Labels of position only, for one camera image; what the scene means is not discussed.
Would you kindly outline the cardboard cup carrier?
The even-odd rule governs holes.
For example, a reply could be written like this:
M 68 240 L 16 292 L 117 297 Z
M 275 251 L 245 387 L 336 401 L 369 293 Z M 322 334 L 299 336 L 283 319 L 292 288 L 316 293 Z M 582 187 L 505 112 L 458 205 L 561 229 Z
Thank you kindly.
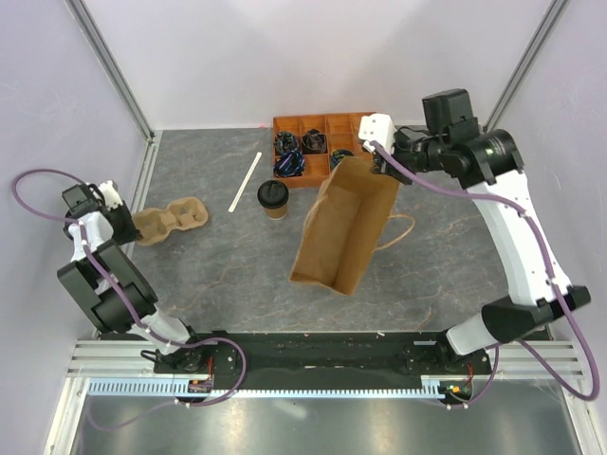
M 133 215 L 140 236 L 139 246 L 151 246 L 166 240 L 172 231 L 203 227 L 209 221 L 205 205 L 195 197 L 172 201 L 165 209 L 148 208 Z

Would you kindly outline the brown paper bag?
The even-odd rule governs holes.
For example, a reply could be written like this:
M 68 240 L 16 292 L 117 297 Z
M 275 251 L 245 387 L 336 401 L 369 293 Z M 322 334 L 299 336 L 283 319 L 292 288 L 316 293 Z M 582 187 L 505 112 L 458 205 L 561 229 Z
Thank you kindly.
M 348 156 L 321 184 L 303 223 L 291 282 L 352 296 L 374 253 L 414 229 L 411 215 L 392 213 L 397 180 L 372 168 L 371 161 Z

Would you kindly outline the black cup lid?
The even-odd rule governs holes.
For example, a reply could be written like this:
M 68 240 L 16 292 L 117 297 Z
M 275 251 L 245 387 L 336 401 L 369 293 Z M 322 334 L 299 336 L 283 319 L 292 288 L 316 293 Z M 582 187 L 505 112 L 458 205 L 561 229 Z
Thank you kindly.
M 264 209 L 279 209 L 288 202 L 288 187 L 281 181 L 268 180 L 260 185 L 257 199 Z

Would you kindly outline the brown paper coffee cup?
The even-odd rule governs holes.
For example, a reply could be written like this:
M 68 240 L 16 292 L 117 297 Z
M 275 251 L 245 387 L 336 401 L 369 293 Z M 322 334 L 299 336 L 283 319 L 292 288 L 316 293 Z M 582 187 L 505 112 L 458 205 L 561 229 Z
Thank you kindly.
M 281 206 L 277 207 L 264 207 L 264 211 L 266 216 L 271 220 L 280 220 L 283 219 L 288 210 L 288 204 L 284 203 Z

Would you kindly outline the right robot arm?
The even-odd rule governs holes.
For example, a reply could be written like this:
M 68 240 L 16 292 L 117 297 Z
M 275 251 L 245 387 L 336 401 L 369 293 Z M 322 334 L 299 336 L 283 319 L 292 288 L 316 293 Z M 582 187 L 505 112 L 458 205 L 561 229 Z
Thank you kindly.
M 571 283 L 544 236 L 513 137 L 502 129 L 482 132 L 463 88 L 430 95 L 422 104 L 427 133 L 409 137 L 390 116 L 372 114 L 360 122 L 359 141 L 373 155 L 376 173 L 403 184 L 421 184 L 420 175 L 430 172 L 456 179 L 459 190 L 441 192 L 475 204 L 499 253 L 506 296 L 438 336 L 435 364 L 456 373 L 470 354 L 568 316 L 591 297 L 587 287 Z

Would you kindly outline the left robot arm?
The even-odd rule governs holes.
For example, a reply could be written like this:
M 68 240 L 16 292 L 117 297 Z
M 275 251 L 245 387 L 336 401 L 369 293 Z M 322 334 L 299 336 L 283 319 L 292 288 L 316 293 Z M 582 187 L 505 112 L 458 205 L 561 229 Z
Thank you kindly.
M 207 348 L 193 341 L 191 327 L 158 308 L 156 292 L 122 250 L 141 233 L 114 182 L 76 184 L 62 198 L 64 233 L 74 251 L 57 277 L 94 327 L 102 334 L 142 337 L 161 355 L 175 353 L 188 373 L 204 369 Z

